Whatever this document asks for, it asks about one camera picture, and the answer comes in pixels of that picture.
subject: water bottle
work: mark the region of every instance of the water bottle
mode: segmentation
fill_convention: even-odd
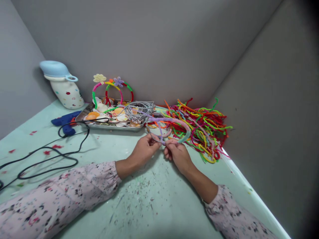
[[[40,68],[65,108],[76,110],[84,105],[79,88],[75,84],[78,78],[69,73],[66,65],[58,61],[41,61]]]

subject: power cord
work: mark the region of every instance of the power cord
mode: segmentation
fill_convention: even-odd
[[[25,157],[23,157],[23,158],[21,158],[21,159],[17,159],[17,160],[15,160],[15,161],[11,161],[11,162],[8,162],[8,163],[5,163],[5,164],[1,165],[1,166],[0,166],[0,170],[3,169],[5,166],[8,166],[9,164],[13,164],[13,163],[16,163],[16,162],[20,162],[20,161],[22,161],[22,160],[24,160],[24,159],[30,157],[32,154],[34,154],[35,152],[39,151],[40,149],[51,149],[51,150],[53,150],[53,151],[55,151],[55,152],[58,153],[57,156],[54,156],[54,157],[51,157],[51,158],[49,158],[49,159],[43,160],[43,161],[41,161],[41,162],[32,164],[31,166],[25,168],[24,170],[22,170],[22,171],[18,174],[18,176],[17,176],[13,181],[11,181],[10,183],[8,183],[6,186],[4,186],[4,183],[0,180],[0,191],[3,190],[3,189],[5,189],[6,187],[8,187],[10,184],[12,184],[12,183],[13,183],[14,181],[16,181],[17,179],[26,180],[26,179],[30,179],[30,178],[34,178],[34,177],[40,176],[40,175],[42,175],[42,174],[45,174],[45,173],[48,173],[48,172],[51,172],[51,171],[60,170],[60,169],[67,169],[67,168],[71,168],[71,167],[77,165],[77,164],[79,163],[79,161],[78,161],[76,158],[72,158],[72,157],[69,157],[69,156],[67,156],[67,155],[75,154],[75,153],[80,152],[80,150],[81,150],[81,148],[82,148],[82,144],[83,144],[84,141],[87,139],[87,137],[89,136],[89,133],[90,133],[90,127],[89,127],[86,123],[87,123],[87,122],[94,122],[95,120],[103,120],[103,119],[107,119],[107,122],[109,122],[109,119],[108,119],[108,118],[101,118],[101,119],[81,120],[81,121],[75,121],[75,122],[66,123],[66,124],[62,125],[62,126],[59,128],[58,132],[57,132],[57,134],[58,134],[59,137],[60,137],[59,139],[56,139],[56,140],[54,140],[54,141],[52,141],[52,142],[50,142],[50,143],[48,143],[48,144],[42,146],[41,148],[38,148],[38,149],[32,151],[31,153],[29,153],[29,155],[27,155],[27,156],[25,156]],[[62,136],[62,135],[60,134],[61,129],[62,129],[65,125],[72,124],[72,123],[83,123],[83,124],[86,126],[86,128],[87,128],[86,131],[77,133],[77,134],[82,134],[82,133],[87,132],[85,138],[84,138],[84,139],[82,140],[82,142],[80,143],[80,147],[79,147],[79,149],[78,149],[77,151],[62,154],[59,150],[57,150],[57,149],[55,149],[55,148],[47,147],[47,145],[52,144],[52,143],[54,143],[54,142],[56,142],[56,141],[58,141],[58,140],[61,140],[61,139],[63,139],[63,138],[68,138],[68,137],[72,137],[72,136],[77,135],[77,134],[74,134],[74,135],[71,135],[71,136],[66,136],[66,135]],[[32,168],[33,166],[36,166],[36,165],[38,165],[38,164],[44,163],[44,162],[46,162],[46,161],[49,161],[49,160],[51,160],[51,159],[54,159],[54,158],[57,158],[57,157],[60,157],[60,156],[65,157],[65,158],[70,159],[70,160],[73,160],[73,161],[75,161],[75,163],[73,163],[72,165],[69,165],[69,166],[64,166],[64,167],[49,169],[49,170],[47,170],[47,171],[45,171],[45,172],[38,173],[38,174],[36,174],[36,175],[32,175],[32,176],[29,176],[29,177],[22,177],[22,176],[23,176],[23,173],[24,173],[26,170],[28,170],[29,168]]]

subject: metal tray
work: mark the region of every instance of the metal tray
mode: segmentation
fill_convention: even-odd
[[[114,104],[117,104],[121,100],[119,99],[114,99]],[[87,116],[92,110],[94,109],[95,105],[93,103],[90,103],[82,112],[75,118],[75,121],[81,121],[84,119],[85,116]],[[143,128],[143,124],[141,124],[140,127],[128,127],[128,126],[111,126],[111,125],[103,125],[102,122],[96,122],[94,124],[87,124],[90,128],[99,128],[99,129],[107,129],[107,130],[125,130],[125,131],[132,131],[132,132],[138,132]]]

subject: person's left hand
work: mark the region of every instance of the person's left hand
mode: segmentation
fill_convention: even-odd
[[[161,143],[156,142],[151,134],[147,134],[137,141],[137,144],[132,154],[127,158],[128,161],[134,161],[139,167],[145,165],[155,152],[161,147]]]

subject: floral sleeve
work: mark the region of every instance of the floral sleeve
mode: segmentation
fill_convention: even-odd
[[[227,238],[277,238],[264,224],[233,199],[228,188],[218,185],[218,194],[207,204],[206,212],[217,230]]]
[[[121,183],[115,162],[71,169],[0,205],[0,238],[52,238]]]

